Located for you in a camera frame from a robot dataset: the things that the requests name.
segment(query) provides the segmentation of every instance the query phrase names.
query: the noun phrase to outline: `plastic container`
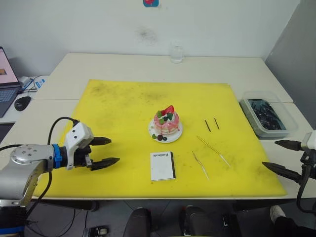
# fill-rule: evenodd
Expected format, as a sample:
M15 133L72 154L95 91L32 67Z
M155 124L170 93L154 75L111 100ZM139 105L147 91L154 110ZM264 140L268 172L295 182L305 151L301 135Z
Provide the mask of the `plastic container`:
M283 123L284 129L282 130L268 130L263 127L258 117L256 116L249 100L262 99L269 103L277 114L279 120ZM281 138L287 136L289 133L297 130L298 125L293 119L292 115L286 110L280 99L269 91L249 91L244 93L240 105L244 114L246 115L253 131L259 138Z

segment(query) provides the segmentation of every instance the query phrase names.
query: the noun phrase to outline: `strawberry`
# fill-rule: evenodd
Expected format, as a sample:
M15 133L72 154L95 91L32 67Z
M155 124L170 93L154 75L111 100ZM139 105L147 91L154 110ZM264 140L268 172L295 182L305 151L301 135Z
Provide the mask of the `strawberry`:
M170 105L170 106L169 106L168 108L166 108L164 111L165 111L166 113L172 113L172 114L173 114L174 108L173 108L172 105Z

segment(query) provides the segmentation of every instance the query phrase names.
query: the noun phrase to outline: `black mouse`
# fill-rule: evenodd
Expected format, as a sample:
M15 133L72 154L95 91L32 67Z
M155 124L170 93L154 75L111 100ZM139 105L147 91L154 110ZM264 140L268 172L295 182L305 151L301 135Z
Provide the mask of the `black mouse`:
M14 107L17 111L25 110L25 108L27 107L30 101L31 101L30 96L21 97L20 99L17 99L14 102Z

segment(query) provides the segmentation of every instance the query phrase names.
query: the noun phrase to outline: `white book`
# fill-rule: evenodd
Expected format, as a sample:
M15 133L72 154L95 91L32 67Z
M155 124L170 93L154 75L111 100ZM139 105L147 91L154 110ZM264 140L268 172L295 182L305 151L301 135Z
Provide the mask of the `white book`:
M151 180L175 179L172 152L150 153Z

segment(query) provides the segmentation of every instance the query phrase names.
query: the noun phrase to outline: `shoe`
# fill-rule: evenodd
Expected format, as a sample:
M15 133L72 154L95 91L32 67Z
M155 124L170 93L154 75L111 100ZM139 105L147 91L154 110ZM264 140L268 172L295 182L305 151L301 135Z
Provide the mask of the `shoe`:
M272 206L270 207L270 218L273 224L276 222L277 218L279 217L286 217L284 211L280 206Z

